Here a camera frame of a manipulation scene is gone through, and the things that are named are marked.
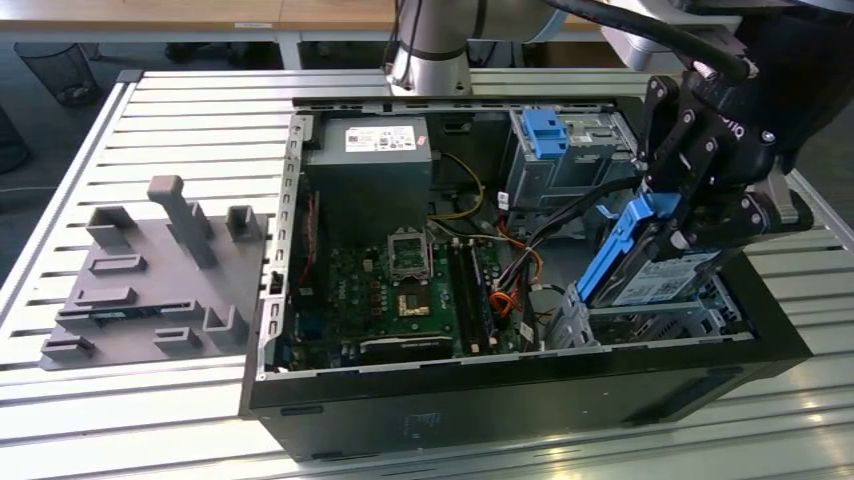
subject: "aluminum slotted table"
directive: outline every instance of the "aluminum slotted table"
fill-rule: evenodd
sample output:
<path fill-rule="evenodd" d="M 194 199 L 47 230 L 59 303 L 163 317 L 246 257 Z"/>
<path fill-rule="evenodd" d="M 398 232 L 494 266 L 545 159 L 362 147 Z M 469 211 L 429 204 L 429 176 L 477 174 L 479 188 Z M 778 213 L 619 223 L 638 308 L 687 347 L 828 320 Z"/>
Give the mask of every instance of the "aluminum slotted table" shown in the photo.
<path fill-rule="evenodd" d="M 260 424 L 236 418 L 243 356 L 40 370 L 95 206 L 122 204 L 134 218 L 162 217 L 144 201 L 148 179 L 176 174 L 208 215 L 236 203 L 274 215 L 291 99 L 386 94 L 370 71 L 124 78 L 0 292 L 0 477 L 699 480 L 854 473 L 854 235 L 797 173 L 818 226 L 754 246 L 750 258 L 816 358 L 677 424 L 296 464 Z M 482 70 L 474 88 L 494 96 L 638 96 L 646 79 L 622 70 Z"/>

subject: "black mesh wastebasket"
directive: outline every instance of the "black mesh wastebasket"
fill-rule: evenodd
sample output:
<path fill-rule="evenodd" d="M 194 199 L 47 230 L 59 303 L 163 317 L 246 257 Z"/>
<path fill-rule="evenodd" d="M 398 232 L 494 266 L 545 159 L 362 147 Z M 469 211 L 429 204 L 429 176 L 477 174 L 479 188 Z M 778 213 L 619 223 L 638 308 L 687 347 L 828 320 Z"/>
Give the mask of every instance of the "black mesh wastebasket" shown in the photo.
<path fill-rule="evenodd" d="M 0 108 L 0 173 L 18 167 L 30 158 L 30 149 L 24 143 L 12 120 Z"/>
<path fill-rule="evenodd" d="M 76 43 L 16 43 L 15 53 L 62 105 L 76 107 L 98 100 L 102 89 Z"/>

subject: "wooden desk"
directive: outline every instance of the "wooden desk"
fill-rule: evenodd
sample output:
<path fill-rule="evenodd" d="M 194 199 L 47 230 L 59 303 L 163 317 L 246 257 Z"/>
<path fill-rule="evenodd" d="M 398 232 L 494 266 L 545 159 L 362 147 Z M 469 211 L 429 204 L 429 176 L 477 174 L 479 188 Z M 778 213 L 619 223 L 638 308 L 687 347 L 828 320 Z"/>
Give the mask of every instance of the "wooden desk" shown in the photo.
<path fill-rule="evenodd" d="M 280 7 L 282 0 L 0 0 L 0 30 L 272 30 Z"/>
<path fill-rule="evenodd" d="M 282 30 L 382 30 L 394 24 L 394 0 L 282 0 Z M 598 26 L 570 16 L 567 31 L 598 31 Z"/>
<path fill-rule="evenodd" d="M 393 25 L 394 0 L 282 0 L 276 40 L 286 68 L 302 68 L 300 42 L 383 41 Z M 605 38 L 598 25 L 569 16 L 553 41 L 602 42 Z"/>
<path fill-rule="evenodd" d="M 0 0 L 0 40 L 15 42 L 275 41 L 302 69 L 303 41 L 382 41 L 393 0 Z M 570 17 L 555 41 L 602 41 Z"/>

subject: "yellow wire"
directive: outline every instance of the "yellow wire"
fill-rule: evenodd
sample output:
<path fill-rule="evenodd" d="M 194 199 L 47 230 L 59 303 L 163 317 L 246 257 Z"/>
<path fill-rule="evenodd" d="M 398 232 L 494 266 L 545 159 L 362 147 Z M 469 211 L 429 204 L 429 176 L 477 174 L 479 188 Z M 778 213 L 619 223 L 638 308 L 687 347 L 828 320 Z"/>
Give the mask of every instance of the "yellow wire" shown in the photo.
<path fill-rule="evenodd" d="M 457 220 L 459 218 L 466 218 L 469 215 L 474 214 L 479 209 L 481 209 L 481 205 L 483 205 L 483 183 L 481 183 L 481 178 L 478 178 L 478 174 L 475 173 L 475 171 L 471 169 L 471 167 L 469 165 L 466 165 L 466 162 L 463 162 L 457 155 L 451 155 L 450 153 L 442 153 L 442 155 L 445 155 L 446 157 L 449 157 L 451 160 L 454 160 L 461 167 L 463 167 L 463 169 L 466 170 L 466 172 L 469 172 L 469 175 L 471 175 L 471 178 L 475 180 L 475 183 L 478 184 L 478 201 L 475 202 L 475 206 L 471 207 L 469 210 L 466 210 L 465 212 L 461 213 L 441 213 L 437 215 L 427 215 L 427 218 L 431 220 Z"/>

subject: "power supply label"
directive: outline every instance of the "power supply label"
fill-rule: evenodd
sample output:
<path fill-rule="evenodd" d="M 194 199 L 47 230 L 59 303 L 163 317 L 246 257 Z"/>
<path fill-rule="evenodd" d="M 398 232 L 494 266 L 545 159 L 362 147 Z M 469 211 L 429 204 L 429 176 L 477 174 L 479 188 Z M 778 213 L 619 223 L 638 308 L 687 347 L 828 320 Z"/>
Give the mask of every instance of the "power supply label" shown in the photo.
<path fill-rule="evenodd" d="M 353 127 L 345 132 L 346 152 L 397 152 L 415 150 L 415 129 L 401 127 Z"/>

